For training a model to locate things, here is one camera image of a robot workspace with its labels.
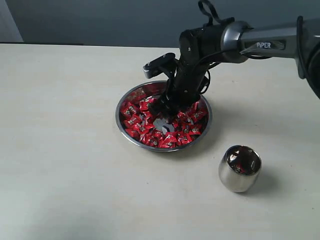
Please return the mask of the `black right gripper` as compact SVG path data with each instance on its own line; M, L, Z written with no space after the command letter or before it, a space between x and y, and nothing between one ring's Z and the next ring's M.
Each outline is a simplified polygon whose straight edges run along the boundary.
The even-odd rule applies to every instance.
M185 111L200 99L208 69L209 64L206 62L189 64L180 58L177 61L175 77L170 81L164 94L150 104L149 112L153 116L162 114L167 123L172 122L179 112Z

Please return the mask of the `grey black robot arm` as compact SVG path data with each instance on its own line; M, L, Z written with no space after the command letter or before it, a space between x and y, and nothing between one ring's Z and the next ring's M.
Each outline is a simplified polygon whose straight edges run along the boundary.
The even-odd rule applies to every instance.
M183 31L180 57L166 54L144 66L148 78L168 77L166 89L151 104L150 112L169 118L200 99L210 83L208 71L221 63L240 64L248 59L294 59L298 75L320 93L320 21L299 16L293 23L252 28L232 19Z

